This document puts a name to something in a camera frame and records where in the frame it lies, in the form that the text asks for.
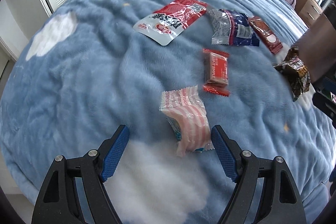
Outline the brown black snack packet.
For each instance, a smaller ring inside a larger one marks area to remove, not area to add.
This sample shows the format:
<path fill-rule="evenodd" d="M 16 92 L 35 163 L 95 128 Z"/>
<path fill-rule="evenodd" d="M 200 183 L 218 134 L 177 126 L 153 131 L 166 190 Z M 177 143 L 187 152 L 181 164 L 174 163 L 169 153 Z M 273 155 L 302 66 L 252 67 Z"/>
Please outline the brown black snack packet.
<path fill-rule="evenodd" d="M 293 93 L 293 102 L 298 100 L 303 93 L 309 91 L 310 74 L 307 66 L 299 58 L 298 46 L 291 47 L 284 60 L 274 68 L 288 81 Z"/>

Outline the wooden nightstand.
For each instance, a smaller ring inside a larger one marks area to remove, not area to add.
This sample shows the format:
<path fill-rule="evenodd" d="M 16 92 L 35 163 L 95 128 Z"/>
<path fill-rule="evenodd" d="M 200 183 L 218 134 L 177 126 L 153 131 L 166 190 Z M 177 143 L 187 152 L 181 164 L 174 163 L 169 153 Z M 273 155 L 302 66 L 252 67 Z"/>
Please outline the wooden nightstand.
<path fill-rule="evenodd" d="M 308 27 L 322 14 L 322 9 L 315 0 L 296 0 L 294 9 Z"/>

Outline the dark red sauce packet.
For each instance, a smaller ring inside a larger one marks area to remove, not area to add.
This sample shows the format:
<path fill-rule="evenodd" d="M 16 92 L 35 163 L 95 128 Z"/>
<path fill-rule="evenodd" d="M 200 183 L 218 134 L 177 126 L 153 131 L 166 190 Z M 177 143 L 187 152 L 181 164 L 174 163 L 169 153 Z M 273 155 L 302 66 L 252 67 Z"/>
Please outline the dark red sauce packet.
<path fill-rule="evenodd" d="M 259 16 L 254 16 L 252 18 L 248 18 L 250 26 L 256 32 L 258 37 L 262 40 L 262 42 L 266 45 L 268 50 L 274 55 L 279 53 L 283 48 L 282 43 L 275 35 L 275 33 L 270 29 L 268 24 L 264 22 Z"/>

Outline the small red candy bar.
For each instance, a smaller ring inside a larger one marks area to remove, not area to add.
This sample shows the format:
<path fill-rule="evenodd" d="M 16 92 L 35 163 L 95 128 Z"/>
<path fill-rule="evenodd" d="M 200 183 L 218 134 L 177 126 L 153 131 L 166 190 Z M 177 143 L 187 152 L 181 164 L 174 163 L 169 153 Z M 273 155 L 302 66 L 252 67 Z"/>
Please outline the small red candy bar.
<path fill-rule="evenodd" d="M 219 96 L 228 97 L 230 91 L 228 86 L 228 57 L 229 53 L 203 49 L 205 58 L 206 81 L 203 90 Z"/>

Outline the silver blue snack packet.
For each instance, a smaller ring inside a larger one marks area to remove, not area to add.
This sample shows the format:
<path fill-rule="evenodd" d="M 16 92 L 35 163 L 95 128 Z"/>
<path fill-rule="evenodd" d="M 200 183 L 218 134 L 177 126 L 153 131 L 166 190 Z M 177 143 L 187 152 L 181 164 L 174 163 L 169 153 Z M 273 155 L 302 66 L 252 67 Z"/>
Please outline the silver blue snack packet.
<path fill-rule="evenodd" d="M 258 47 L 260 40 L 248 22 L 246 14 L 209 8 L 207 14 L 213 26 L 212 45 Z"/>

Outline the pink striped candy packet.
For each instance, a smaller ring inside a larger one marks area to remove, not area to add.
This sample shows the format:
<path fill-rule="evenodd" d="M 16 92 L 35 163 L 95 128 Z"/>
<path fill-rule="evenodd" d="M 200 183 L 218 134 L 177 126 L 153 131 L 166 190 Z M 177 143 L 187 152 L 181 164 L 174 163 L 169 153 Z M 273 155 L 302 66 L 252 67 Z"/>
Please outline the pink striped candy packet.
<path fill-rule="evenodd" d="M 159 110 L 166 116 L 175 134 L 177 156 L 214 149 L 206 108 L 199 96 L 198 86 L 162 92 Z"/>

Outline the blue cloud-pattern blanket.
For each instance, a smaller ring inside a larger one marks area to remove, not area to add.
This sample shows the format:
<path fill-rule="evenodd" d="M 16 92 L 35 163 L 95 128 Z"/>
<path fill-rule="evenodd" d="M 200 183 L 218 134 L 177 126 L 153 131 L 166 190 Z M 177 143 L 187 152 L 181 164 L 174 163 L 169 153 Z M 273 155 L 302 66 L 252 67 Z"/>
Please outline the blue cloud-pattern blanket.
<path fill-rule="evenodd" d="M 79 157 L 119 125 L 129 142 L 105 187 L 123 223 L 216 223 L 234 189 L 215 151 L 177 157 L 177 141 L 159 110 L 161 94 L 203 87 L 202 50 L 213 28 L 201 16 L 168 46 L 134 24 L 173 0 L 68 0 L 31 38 L 1 98 L 1 150 L 21 192 L 35 202 L 56 155 Z M 228 52 L 228 97 L 200 92 L 210 125 L 219 124 L 256 156 L 282 156 L 313 222 L 329 199 L 335 129 L 313 106 L 293 100 L 274 69 L 306 24 L 283 0 L 200 0 L 260 16 L 284 44 Z"/>

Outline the large red white snack bag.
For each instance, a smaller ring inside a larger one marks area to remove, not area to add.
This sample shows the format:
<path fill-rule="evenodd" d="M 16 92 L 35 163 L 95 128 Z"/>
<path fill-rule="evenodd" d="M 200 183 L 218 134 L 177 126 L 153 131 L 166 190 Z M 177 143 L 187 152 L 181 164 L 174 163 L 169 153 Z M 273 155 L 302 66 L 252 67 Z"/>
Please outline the large red white snack bag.
<path fill-rule="evenodd" d="M 174 0 L 139 20 L 133 29 L 161 46 L 167 46 L 206 13 L 207 4 L 199 0 Z"/>

